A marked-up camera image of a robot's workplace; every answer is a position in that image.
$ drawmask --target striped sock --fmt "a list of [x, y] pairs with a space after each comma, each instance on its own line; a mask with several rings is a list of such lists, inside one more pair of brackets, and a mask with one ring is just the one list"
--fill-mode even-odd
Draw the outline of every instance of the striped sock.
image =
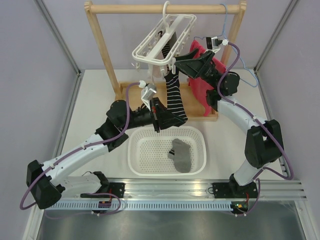
[[[170, 42], [168, 41], [166, 45], [161, 50], [164, 58], [168, 55], [170, 51]], [[167, 109], [172, 114], [175, 114], [184, 119], [186, 122], [188, 117], [185, 112], [185, 108], [182, 102], [180, 94], [180, 82], [179, 82], [179, 71], [175, 69], [175, 74], [170, 70], [169, 73], [164, 76], [165, 85], [166, 85], [166, 100], [167, 100]]]

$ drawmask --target purple wall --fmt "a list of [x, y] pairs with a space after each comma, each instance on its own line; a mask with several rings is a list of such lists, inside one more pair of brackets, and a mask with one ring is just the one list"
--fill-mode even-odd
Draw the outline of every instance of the purple wall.
[[[43, 0], [81, 69], [104, 69], [84, 10], [84, 1]], [[238, 4], [239, 0], [171, 0], [171, 4]], [[247, 0], [236, 43], [247, 67], [254, 67], [290, 0]], [[165, 0], [93, 0], [94, 4], [164, 4]], [[132, 69], [132, 51], [162, 18], [160, 14], [109, 14], [98, 19], [115, 69]], [[224, 15], [197, 15], [193, 36], [222, 32]], [[229, 32], [233, 16], [227, 21]], [[184, 52], [189, 51], [191, 40]]]
[[299, 1], [259, 74], [320, 226], [320, 1]]
[[0, 240], [20, 240], [27, 165], [52, 157], [76, 75], [33, 0], [2, 1], [0, 23]]

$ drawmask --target plastic basket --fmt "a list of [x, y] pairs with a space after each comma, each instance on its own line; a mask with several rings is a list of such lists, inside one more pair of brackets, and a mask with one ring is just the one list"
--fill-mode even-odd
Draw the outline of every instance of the plastic basket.
[[[191, 170], [181, 173], [168, 158], [172, 141], [180, 139], [190, 145]], [[202, 133], [191, 126], [170, 127], [155, 132], [153, 127], [135, 130], [129, 139], [128, 164], [140, 176], [184, 176], [200, 173], [207, 163], [206, 144]]]

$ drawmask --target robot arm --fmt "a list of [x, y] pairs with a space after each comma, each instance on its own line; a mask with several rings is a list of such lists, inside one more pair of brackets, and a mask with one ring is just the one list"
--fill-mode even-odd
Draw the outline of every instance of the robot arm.
[[[154, 130], [159, 132], [172, 126], [180, 126], [185, 122], [183, 118], [170, 113], [157, 97], [152, 98], [155, 93], [156, 86], [153, 84], [144, 88], [141, 99], [147, 104], [135, 111], [129, 110], [127, 129], [153, 124]], [[74, 149], [42, 164], [37, 160], [29, 163], [26, 184], [28, 187], [34, 184], [30, 191], [40, 209], [54, 205], [61, 197], [108, 191], [109, 182], [102, 172], [93, 172], [85, 176], [69, 176], [76, 169], [98, 156], [111, 152], [128, 139], [125, 133], [115, 138], [126, 125], [126, 101], [115, 101], [106, 115], [105, 123]]]
[[[207, 39], [209, 49], [212, 49], [213, 45], [217, 46], [222, 42], [218, 41], [216, 43], [217, 39], [213, 40], [211, 38]], [[267, 121], [259, 116], [255, 116], [253, 119], [251, 115], [235, 104], [238, 101], [233, 97], [233, 94], [238, 91], [237, 88], [240, 81], [240, 76], [237, 73], [230, 71], [223, 78], [219, 85], [219, 90], [226, 99], [221, 98], [217, 89], [222, 74], [216, 70], [212, 61], [215, 52], [214, 50], [208, 50], [198, 58], [193, 58], [194, 52], [176, 57], [175, 66], [190, 78], [196, 79], [200, 77], [214, 87], [214, 89], [206, 92], [208, 105], [228, 117], [246, 134], [244, 150], [246, 159], [242, 166], [230, 176], [229, 182], [229, 186], [236, 196], [237, 192], [243, 192], [244, 188], [253, 183], [254, 177], [263, 167], [274, 162], [282, 155], [276, 144], [255, 120], [259, 120], [271, 132], [282, 148], [283, 140], [280, 124], [276, 120]]]

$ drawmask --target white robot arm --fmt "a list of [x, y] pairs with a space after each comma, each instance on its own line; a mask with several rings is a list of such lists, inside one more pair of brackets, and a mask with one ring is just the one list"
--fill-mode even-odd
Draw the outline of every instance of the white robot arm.
[[85, 176], [69, 175], [92, 159], [119, 147], [128, 139], [128, 135], [124, 133], [126, 129], [153, 124], [154, 130], [159, 132], [185, 123], [184, 118], [168, 111], [159, 98], [153, 98], [156, 93], [155, 85], [150, 83], [142, 87], [144, 89], [141, 99], [143, 102], [149, 101], [146, 106], [132, 111], [127, 109], [129, 105], [126, 101], [117, 100], [106, 113], [105, 123], [82, 144], [44, 163], [39, 163], [37, 160], [29, 163], [26, 184], [40, 209], [52, 206], [61, 197], [73, 197], [84, 193], [106, 193], [109, 182], [100, 171]]
[[[233, 96], [227, 96], [233, 102], [238, 102]], [[259, 127], [259, 124], [252, 119], [241, 108], [231, 104], [230, 102], [221, 99], [218, 101], [217, 110], [219, 113], [225, 115], [234, 124], [236, 124], [245, 134], [251, 127]], [[257, 116], [261, 123], [265, 123], [266, 119]], [[261, 170], [262, 167], [253, 167], [247, 159], [244, 160], [241, 167], [234, 173], [234, 178], [240, 186], [245, 186], [253, 181], [253, 177]]]

